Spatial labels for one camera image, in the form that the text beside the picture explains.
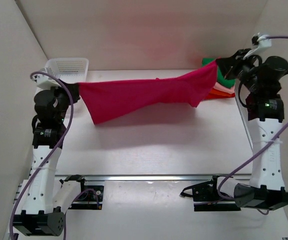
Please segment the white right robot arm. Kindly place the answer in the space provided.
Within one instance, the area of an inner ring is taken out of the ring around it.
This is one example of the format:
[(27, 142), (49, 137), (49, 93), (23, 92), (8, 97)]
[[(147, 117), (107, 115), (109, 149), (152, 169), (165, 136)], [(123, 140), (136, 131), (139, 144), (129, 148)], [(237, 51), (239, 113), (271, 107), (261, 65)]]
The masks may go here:
[(288, 205), (279, 138), (286, 127), (280, 79), (288, 74), (288, 62), (279, 56), (263, 61), (257, 54), (247, 55), (249, 51), (240, 49), (231, 57), (217, 59), (216, 64), (225, 79), (237, 79), (249, 91), (242, 106), (248, 111), (253, 156), (233, 173), (252, 164), (251, 178), (249, 184), (243, 184), (230, 175), (218, 177), (208, 187), (208, 196), (234, 201), (240, 208), (274, 211)]

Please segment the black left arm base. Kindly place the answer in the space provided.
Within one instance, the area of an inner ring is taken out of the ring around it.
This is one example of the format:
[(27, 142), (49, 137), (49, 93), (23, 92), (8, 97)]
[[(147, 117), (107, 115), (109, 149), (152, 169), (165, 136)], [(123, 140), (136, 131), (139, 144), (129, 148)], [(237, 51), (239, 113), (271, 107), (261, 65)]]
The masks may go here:
[(77, 183), (75, 189), (79, 192), (74, 196), (74, 200), (68, 209), (72, 210), (102, 210), (104, 183), (91, 183), (83, 175), (69, 175), (64, 179), (60, 179), (61, 189), (65, 183)]

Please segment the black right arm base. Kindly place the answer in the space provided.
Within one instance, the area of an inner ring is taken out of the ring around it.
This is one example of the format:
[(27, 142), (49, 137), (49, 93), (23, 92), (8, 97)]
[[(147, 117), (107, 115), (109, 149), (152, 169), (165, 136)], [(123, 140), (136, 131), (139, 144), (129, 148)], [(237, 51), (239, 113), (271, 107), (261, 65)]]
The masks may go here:
[(238, 212), (241, 210), (234, 202), (218, 195), (217, 183), (221, 175), (213, 175), (208, 181), (185, 187), (180, 197), (192, 198), (195, 212)]

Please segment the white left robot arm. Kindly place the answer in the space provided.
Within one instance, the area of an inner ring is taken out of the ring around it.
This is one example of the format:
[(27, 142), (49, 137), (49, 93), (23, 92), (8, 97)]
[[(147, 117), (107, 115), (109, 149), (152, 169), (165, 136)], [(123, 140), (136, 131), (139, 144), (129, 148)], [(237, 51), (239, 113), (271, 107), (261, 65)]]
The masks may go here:
[(78, 85), (64, 83), (38, 92), (34, 97), (36, 116), (32, 120), (33, 163), (31, 176), (21, 198), (28, 203), (19, 213), (13, 208), (9, 229), (26, 236), (59, 236), (64, 214), (52, 202), (55, 168), (62, 150), (67, 127), (64, 117), (80, 99)]

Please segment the magenta t-shirt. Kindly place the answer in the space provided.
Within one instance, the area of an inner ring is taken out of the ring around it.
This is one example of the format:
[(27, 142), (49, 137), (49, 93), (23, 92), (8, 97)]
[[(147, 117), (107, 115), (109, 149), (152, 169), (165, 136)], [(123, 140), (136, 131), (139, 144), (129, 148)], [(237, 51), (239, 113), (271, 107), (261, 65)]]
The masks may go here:
[(217, 64), (173, 78), (81, 82), (79, 94), (94, 124), (101, 124), (140, 108), (163, 104), (197, 107), (217, 81)]

